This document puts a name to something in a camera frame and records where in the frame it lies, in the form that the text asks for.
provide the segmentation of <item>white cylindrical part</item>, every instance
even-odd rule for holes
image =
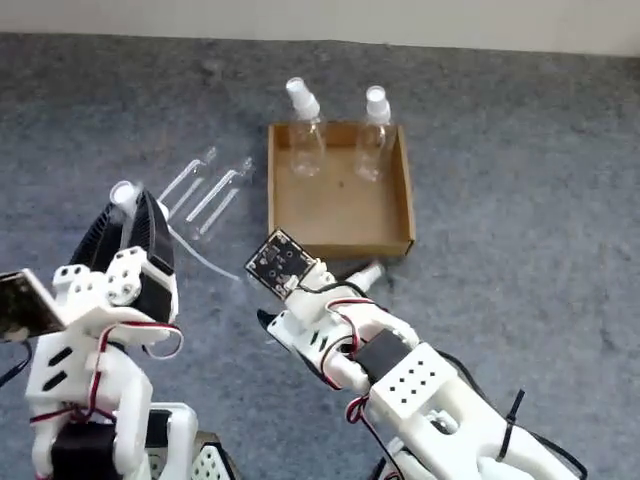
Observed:
[[[286,88],[293,108],[301,120],[309,121],[320,115],[320,105],[302,78],[290,78]]]
[[[116,183],[109,193],[111,203],[122,209],[130,217],[133,217],[136,213],[137,199],[138,189],[127,180]]]
[[[384,274],[384,267],[379,262],[373,262],[364,270],[351,275],[348,280],[355,283],[365,292]]]
[[[367,115],[372,123],[378,125],[391,120],[391,106],[384,88],[375,85],[367,90]]]

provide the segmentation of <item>red wire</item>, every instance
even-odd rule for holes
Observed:
[[[344,313],[340,313],[336,310],[332,310],[332,307],[336,305],[373,304],[373,303],[374,302],[372,300],[369,300],[368,298],[342,298],[342,299],[333,300],[327,304],[328,310],[340,315],[340,318],[342,318],[345,322],[347,322],[351,327],[351,344],[353,345],[353,350],[351,353],[357,352],[358,349],[360,348],[360,337],[358,335],[358,329],[356,328],[351,318],[349,318]]]
[[[135,321],[131,321],[131,322],[122,322],[116,325],[112,325],[110,327],[107,327],[105,330],[102,331],[102,333],[100,334],[100,336],[98,337],[99,340],[99,345],[98,345],[98,355],[96,357],[96,367],[99,365],[99,361],[100,361],[100,355],[105,353],[107,351],[107,347],[109,345],[109,335],[111,334],[111,332],[113,330],[115,330],[118,326],[120,325],[124,325],[127,327],[139,327],[139,328],[162,328],[162,329],[167,329],[167,330],[173,330],[173,331],[180,331],[180,329],[178,327],[176,327],[175,325],[167,325],[167,324],[157,324],[157,323],[150,323],[150,322],[135,322]],[[38,423],[38,422],[42,422],[45,420],[50,420],[52,418],[55,418],[59,415],[63,415],[65,413],[69,413],[69,412],[73,412],[74,413],[74,420],[78,421],[78,422],[88,422],[91,417],[93,416],[94,413],[98,413],[100,415],[102,415],[103,417],[111,420],[112,422],[115,422],[115,417],[109,413],[109,412],[105,412],[104,410],[101,410],[99,408],[96,407],[96,401],[97,401],[97,397],[98,397],[98,389],[100,386],[100,380],[102,379],[102,372],[95,370],[94,371],[94,375],[93,375],[93,379],[91,381],[91,386],[89,388],[89,398],[88,398],[88,407],[86,409],[86,411],[82,411],[82,409],[78,406],[78,405],[74,405],[68,408],[64,408],[62,410],[58,410],[55,412],[51,412],[51,413],[45,413],[43,415],[38,415],[36,417],[32,417],[30,420],[30,423]]]

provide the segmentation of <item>circuit board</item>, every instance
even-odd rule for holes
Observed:
[[[17,332],[30,338],[64,330],[48,301],[49,292],[31,272],[0,274],[0,340]]]
[[[292,275],[302,280],[315,259],[282,230],[275,230],[249,259],[245,270],[280,300],[291,291],[285,287]]]

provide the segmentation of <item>clear plastic bottle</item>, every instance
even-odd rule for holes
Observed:
[[[326,122],[320,114],[320,105],[299,77],[287,82],[287,92],[294,109],[294,119],[289,128],[291,143],[291,168],[297,175],[316,175],[324,160]]]
[[[396,131],[391,125],[391,107],[384,88],[370,87],[367,90],[367,116],[356,140],[357,175],[371,182],[383,178],[391,163]]]

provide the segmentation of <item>black wire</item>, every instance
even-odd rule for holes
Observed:
[[[587,470],[587,467],[585,467],[580,460],[578,460],[576,457],[574,457],[572,454],[570,454],[569,452],[567,452],[564,448],[562,448],[560,445],[553,443],[551,440],[549,440],[548,438],[543,437],[542,435],[532,432],[530,430],[528,430],[528,432],[531,434],[531,436],[533,438],[535,438],[536,440],[538,440],[542,445],[544,445],[545,447],[547,447],[549,450],[553,450],[554,452],[556,452],[558,455],[564,457],[565,459],[567,459],[567,461],[569,463],[571,463],[574,467],[576,467],[577,470],[580,471],[580,480],[587,480],[587,476],[589,475],[589,471]]]
[[[31,362],[31,359],[33,358],[33,349],[31,348],[31,344],[25,340],[22,342],[22,346],[27,351],[27,357],[0,376],[0,388],[4,387],[7,383],[17,377]]]
[[[460,361],[458,358],[454,357],[450,353],[442,352],[442,351],[438,351],[438,353],[440,354],[441,357],[443,357],[445,360],[451,362],[456,368],[458,368],[458,370],[460,370],[462,375],[464,375],[465,379],[467,380],[467,383],[469,383],[469,386],[478,395],[480,395],[480,397],[482,397],[482,399],[485,402],[487,402],[492,408],[495,409],[495,407],[491,404],[491,402],[487,398],[487,395],[484,393],[482,388],[480,388],[480,385],[478,385],[478,382],[476,382],[476,380],[473,378],[473,375],[471,375],[471,372],[464,365],[464,363],[462,363],[462,361]],[[548,449],[553,450],[555,453],[557,453],[558,455],[563,457],[567,462],[569,462],[571,465],[573,465],[573,467],[575,467],[575,469],[580,472],[580,480],[587,480],[587,476],[589,474],[589,471],[582,464],[582,462],[580,462],[576,457],[574,457],[572,454],[567,452],[564,448],[560,447],[559,445],[557,445],[556,443],[552,442],[548,438],[543,437],[542,435],[540,435],[538,433],[531,432],[531,431],[525,429],[524,427],[520,427],[520,428],[523,428],[525,431],[529,432],[529,434],[533,438],[535,438],[538,442],[540,442],[542,445],[544,445]]]
[[[478,394],[480,395],[480,397],[482,397],[482,399],[487,402],[492,408],[495,409],[495,407],[491,404],[491,401],[489,400],[489,397],[487,397],[487,394],[484,393],[484,390],[482,390],[482,388],[480,387],[480,385],[478,385],[478,382],[476,382],[475,378],[473,378],[473,375],[471,375],[471,372],[469,371],[469,369],[465,366],[464,363],[462,363],[462,361],[460,361],[458,358],[454,357],[453,355],[451,355],[450,353],[447,352],[443,352],[442,350],[436,350],[438,352],[438,354],[444,358],[446,361],[448,361],[449,363],[452,363],[461,373],[462,375],[464,375],[465,379],[467,380],[467,383],[469,383],[469,386]]]
[[[382,441],[382,438],[380,438],[380,435],[378,435],[378,432],[376,432],[376,430],[375,430],[375,428],[373,428],[373,425],[371,424],[371,422],[369,422],[369,419],[365,416],[364,408],[365,407],[362,407],[362,418],[361,418],[362,419],[362,423],[364,424],[365,427],[367,427],[367,430],[369,430],[369,433],[371,433],[371,436],[376,439],[376,442],[378,442],[378,445],[380,446],[380,448],[384,452],[385,456],[393,464],[393,467],[396,469],[396,472],[398,473],[399,480],[405,480],[404,474],[402,473],[402,470],[400,470],[400,466],[398,465],[398,462],[396,462],[396,459],[393,458],[393,455],[391,455],[391,452],[389,452],[389,449],[387,448],[387,446]]]
[[[334,283],[330,283],[329,285],[325,285],[324,287],[320,287],[318,289],[309,288],[304,285],[298,285],[296,288],[299,288],[303,292],[307,293],[325,293],[338,287],[348,287],[358,295],[360,295],[362,298],[369,298],[367,294],[364,293],[364,290],[362,290],[358,285],[347,280],[338,280]]]

